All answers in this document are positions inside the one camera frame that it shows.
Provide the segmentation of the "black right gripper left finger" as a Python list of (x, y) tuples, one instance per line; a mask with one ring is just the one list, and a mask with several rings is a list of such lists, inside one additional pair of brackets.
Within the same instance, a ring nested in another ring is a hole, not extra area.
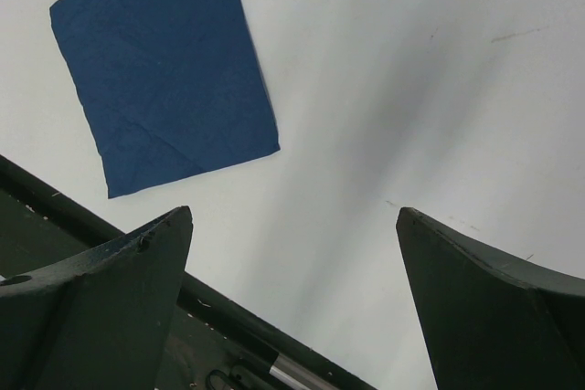
[(2, 388), (153, 389), (192, 232), (180, 206), (2, 281)]

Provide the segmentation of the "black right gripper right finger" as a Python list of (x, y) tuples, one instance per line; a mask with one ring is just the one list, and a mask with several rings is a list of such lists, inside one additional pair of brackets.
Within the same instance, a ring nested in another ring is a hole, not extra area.
[(438, 388), (583, 388), (583, 279), (412, 207), (400, 209), (396, 229)]

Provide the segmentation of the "dark blue paper napkin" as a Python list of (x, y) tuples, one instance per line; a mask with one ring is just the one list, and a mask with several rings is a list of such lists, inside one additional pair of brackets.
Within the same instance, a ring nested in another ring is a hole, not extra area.
[(49, 14), (109, 197), (279, 150), (241, 0), (58, 0)]

